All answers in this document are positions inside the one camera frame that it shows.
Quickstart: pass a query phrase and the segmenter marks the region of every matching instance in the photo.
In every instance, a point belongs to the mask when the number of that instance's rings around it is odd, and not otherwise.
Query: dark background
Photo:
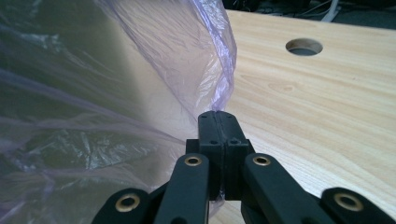
[[[320,21],[326,0],[223,0],[228,9]],[[340,0],[332,22],[396,30],[396,0]]]

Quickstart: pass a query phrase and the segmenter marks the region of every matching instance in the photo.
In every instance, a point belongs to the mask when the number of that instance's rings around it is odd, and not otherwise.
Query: round hole
[[[116,209],[119,212],[130,212],[140,204],[140,198],[136,194],[125,194],[116,202]]]
[[[171,224],[187,224],[187,220],[184,219],[183,217],[175,217]]]
[[[268,160],[267,158],[260,156],[260,157],[255,157],[253,158],[254,163],[258,164],[258,165],[269,165],[271,163],[270,160]]]
[[[316,40],[299,38],[289,41],[286,44],[286,49],[295,55],[313,56],[321,53],[323,46]]]
[[[189,166],[197,166],[202,163],[202,160],[199,157],[188,157],[184,162]]]
[[[353,195],[346,193],[337,193],[334,195],[334,199],[338,203],[338,205],[347,210],[359,212],[363,209],[363,204],[361,203],[361,201]]]

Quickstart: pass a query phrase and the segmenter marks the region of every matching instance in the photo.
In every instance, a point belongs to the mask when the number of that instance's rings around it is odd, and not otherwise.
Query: plastic sheet
[[[1,1],[0,222],[90,223],[158,188],[235,57],[220,1]]]

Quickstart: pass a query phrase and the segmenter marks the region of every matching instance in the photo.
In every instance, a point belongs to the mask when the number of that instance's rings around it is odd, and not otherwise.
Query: wooden table
[[[308,192],[352,189],[396,218],[396,31],[228,11],[238,117],[256,151]],[[292,39],[323,51],[297,56]],[[243,223],[227,202],[210,223]]]

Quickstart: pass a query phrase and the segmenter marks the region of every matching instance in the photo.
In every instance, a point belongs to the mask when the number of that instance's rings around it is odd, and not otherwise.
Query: wooden tabletop
[[[396,218],[396,31],[228,11],[238,47],[226,111],[308,192],[354,190]],[[318,41],[315,56],[286,50]],[[227,202],[210,223],[243,223]]]

